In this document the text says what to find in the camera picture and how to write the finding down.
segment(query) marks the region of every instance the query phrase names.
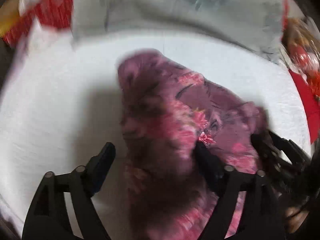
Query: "floral fabric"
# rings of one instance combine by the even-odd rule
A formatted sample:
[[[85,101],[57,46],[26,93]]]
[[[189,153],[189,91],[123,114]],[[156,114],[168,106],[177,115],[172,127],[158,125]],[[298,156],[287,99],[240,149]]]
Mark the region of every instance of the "floral fabric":
[[[227,89],[147,51],[118,69],[123,91],[123,137],[130,222],[136,239],[196,240],[218,197],[197,170],[197,140],[240,172],[255,173],[250,135],[266,125],[263,111]],[[245,192],[226,237],[236,233]]]

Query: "crumpled clothing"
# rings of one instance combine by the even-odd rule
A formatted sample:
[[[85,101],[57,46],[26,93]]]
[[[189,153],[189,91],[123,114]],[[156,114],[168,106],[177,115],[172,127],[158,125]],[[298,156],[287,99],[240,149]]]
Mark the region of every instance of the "crumpled clothing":
[[[196,141],[238,171],[254,174],[260,163],[250,135],[265,129],[266,116],[155,50],[129,57],[118,75],[133,236],[196,240],[218,200],[193,158]],[[236,233],[244,199],[240,192],[226,237]]]

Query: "plastic wrap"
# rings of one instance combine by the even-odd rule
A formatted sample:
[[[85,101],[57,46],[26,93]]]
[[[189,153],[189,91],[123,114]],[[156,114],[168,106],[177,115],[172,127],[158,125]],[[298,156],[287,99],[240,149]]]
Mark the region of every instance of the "plastic wrap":
[[[292,62],[307,75],[312,93],[320,97],[320,42],[300,19],[289,19],[284,42]]]

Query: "gray fabric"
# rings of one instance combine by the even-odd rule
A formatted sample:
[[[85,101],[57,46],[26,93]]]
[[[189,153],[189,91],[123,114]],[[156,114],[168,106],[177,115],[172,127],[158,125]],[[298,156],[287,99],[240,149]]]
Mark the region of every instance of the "gray fabric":
[[[123,29],[185,29],[276,62],[283,0],[74,0],[76,38]]]

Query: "red cloth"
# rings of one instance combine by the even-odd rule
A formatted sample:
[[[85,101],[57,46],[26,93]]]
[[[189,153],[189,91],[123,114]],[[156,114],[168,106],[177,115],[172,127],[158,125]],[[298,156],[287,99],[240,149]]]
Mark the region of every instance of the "red cloth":
[[[320,128],[320,106],[312,95],[310,87],[305,83],[302,76],[289,70],[292,79],[297,87],[299,95],[301,97],[304,110],[306,112],[310,141],[314,141],[318,138],[318,131]]]
[[[20,37],[28,35],[35,17],[41,25],[57,29],[70,28],[73,0],[41,0],[28,10],[19,22],[4,36],[3,40],[11,47],[15,47]]]

